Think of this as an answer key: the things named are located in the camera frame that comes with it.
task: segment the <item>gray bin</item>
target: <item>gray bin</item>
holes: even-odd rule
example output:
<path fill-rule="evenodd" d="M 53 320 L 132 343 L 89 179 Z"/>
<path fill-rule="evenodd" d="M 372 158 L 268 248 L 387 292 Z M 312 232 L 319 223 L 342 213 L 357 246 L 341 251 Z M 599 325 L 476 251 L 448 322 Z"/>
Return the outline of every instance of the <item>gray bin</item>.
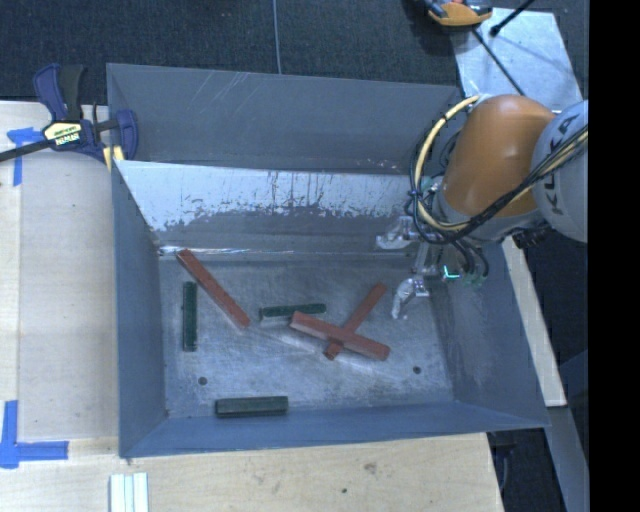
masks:
<path fill-rule="evenodd" d="M 121 456 L 548 424 L 500 246 L 482 287 L 434 282 L 390 314 L 417 247 L 375 238 L 402 214 L 415 146 L 455 88 L 115 64 L 108 87 L 140 130 L 135 160 L 112 171 Z M 251 319 L 237 329 L 199 290 L 195 352 L 182 350 L 185 247 Z M 357 332 L 391 347 L 386 361 L 330 361 L 326 342 L 259 321 L 260 307 L 321 302 L 341 325 L 377 282 L 388 291 Z M 286 415 L 214 413 L 221 398 L 282 395 Z"/>

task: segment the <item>wooden stick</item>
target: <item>wooden stick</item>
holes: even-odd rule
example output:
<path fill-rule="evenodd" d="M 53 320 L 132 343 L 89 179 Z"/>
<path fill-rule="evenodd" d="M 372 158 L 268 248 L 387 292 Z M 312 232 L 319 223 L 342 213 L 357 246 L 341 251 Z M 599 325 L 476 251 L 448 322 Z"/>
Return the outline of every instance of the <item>wooden stick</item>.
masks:
<path fill-rule="evenodd" d="M 377 283 L 371 288 L 365 299 L 358 306 L 358 309 L 353 312 L 347 323 L 343 325 L 343 329 L 355 332 L 386 291 L 387 287 L 382 283 Z M 336 340 L 329 340 L 329 342 L 329 346 L 324 351 L 324 355 L 327 359 L 333 361 L 336 356 L 342 352 L 343 345 Z"/>
<path fill-rule="evenodd" d="M 193 276 L 222 311 L 240 328 L 248 327 L 251 323 L 249 316 L 236 304 L 231 296 L 220 286 L 209 271 L 194 256 L 189 249 L 183 249 L 176 257 L 182 266 Z"/>
<path fill-rule="evenodd" d="M 391 349 L 387 345 L 378 343 L 353 331 L 338 327 L 318 318 L 296 311 L 290 326 L 298 331 L 310 334 L 322 340 L 336 340 L 345 348 L 373 359 L 384 361 L 389 357 Z"/>

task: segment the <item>dark green bar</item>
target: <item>dark green bar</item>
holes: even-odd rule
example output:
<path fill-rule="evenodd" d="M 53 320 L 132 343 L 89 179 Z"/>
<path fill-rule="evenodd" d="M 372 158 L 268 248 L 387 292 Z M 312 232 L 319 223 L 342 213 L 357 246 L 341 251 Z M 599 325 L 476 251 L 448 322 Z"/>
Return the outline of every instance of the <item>dark green bar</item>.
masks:
<path fill-rule="evenodd" d="M 325 304 L 299 304 L 297 306 L 272 306 L 260 308 L 260 320 L 272 318 L 290 319 L 296 311 L 307 315 L 321 315 L 327 312 Z"/>
<path fill-rule="evenodd" d="M 246 416 L 278 416 L 289 410 L 289 397 L 258 396 L 251 398 L 222 398 L 216 400 L 216 416 L 242 418 Z"/>
<path fill-rule="evenodd" d="M 198 339 L 198 285 L 187 281 L 182 286 L 182 349 L 195 352 Z"/>

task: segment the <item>black carpet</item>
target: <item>black carpet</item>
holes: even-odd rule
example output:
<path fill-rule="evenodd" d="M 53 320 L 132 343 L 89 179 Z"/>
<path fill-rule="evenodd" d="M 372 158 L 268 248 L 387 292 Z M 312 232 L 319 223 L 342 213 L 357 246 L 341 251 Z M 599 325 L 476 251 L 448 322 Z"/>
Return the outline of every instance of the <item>black carpet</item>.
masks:
<path fill-rule="evenodd" d="M 33 74 L 52 62 L 87 67 L 80 87 L 84 104 L 107 103 L 109 62 L 458 84 L 449 37 L 413 0 L 278 0 L 274 5 L 272 0 L 3 3 L 0 99 L 35 100 Z M 514 9 L 520 2 L 493 5 Z M 539 0 L 529 9 L 555 15 L 588 98 L 588 0 Z M 587 348 L 587 247 L 552 235 L 526 255 L 562 365 Z M 572 407 L 588 459 L 588 400 Z M 506 511 L 563 512 L 544 433 L 508 434 L 513 448 Z"/>

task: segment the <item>bin floor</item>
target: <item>bin floor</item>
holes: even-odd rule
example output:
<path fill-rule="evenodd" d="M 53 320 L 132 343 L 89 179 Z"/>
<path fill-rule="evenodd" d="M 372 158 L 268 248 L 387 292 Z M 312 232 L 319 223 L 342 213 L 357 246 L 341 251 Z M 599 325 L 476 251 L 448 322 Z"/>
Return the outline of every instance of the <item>bin floor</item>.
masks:
<path fill-rule="evenodd" d="M 198 341 L 182 349 L 182 287 L 193 280 L 173 259 L 160 261 L 165 396 L 170 417 L 211 416 L 220 398 L 286 395 L 290 407 L 333 409 L 453 399 L 430 298 L 413 299 L 401 319 L 391 317 L 395 289 L 409 277 L 404 257 L 280 261 L 203 259 L 205 267 L 251 319 L 235 327 L 198 289 Z M 356 331 L 391 348 L 385 361 L 344 350 L 334 361 L 327 342 L 260 322 L 261 307 L 324 303 L 320 316 L 343 325 L 378 282 L 387 292 Z"/>

